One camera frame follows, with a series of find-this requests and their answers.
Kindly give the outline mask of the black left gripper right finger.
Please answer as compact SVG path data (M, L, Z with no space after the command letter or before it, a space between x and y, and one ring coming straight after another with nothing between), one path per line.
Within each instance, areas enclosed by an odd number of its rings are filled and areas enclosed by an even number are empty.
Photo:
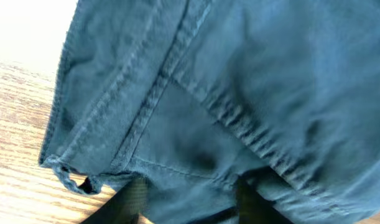
M239 224L293 224L272 206L272 202L253 190L243 177L236 182L236 200Z

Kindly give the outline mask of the navy blue denim shorts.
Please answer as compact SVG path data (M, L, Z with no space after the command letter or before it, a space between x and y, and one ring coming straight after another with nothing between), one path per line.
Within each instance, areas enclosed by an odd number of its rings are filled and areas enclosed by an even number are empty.
M380 0L79 1L39 164L83 195L144 178L154 223L380 212Z

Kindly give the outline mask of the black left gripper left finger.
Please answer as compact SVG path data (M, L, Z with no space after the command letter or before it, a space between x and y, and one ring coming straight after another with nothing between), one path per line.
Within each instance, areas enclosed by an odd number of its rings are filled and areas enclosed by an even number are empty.
M81 224L133 224L146 206L147 183L138 178L119 190Z

